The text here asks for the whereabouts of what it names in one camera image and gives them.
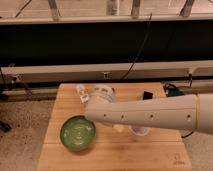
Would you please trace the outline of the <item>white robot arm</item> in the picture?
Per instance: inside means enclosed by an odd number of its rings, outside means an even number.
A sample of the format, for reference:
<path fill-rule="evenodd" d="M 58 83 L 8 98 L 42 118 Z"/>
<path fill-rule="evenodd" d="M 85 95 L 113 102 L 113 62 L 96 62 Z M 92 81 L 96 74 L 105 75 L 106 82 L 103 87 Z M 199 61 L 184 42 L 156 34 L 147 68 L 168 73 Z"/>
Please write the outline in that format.
<path fill-rule="evenodd" d="M 116 102 L 113 89 L 99 84 L 93 88 L 85 116 L 108 124 L 213 134 L 213 94 Z"/>

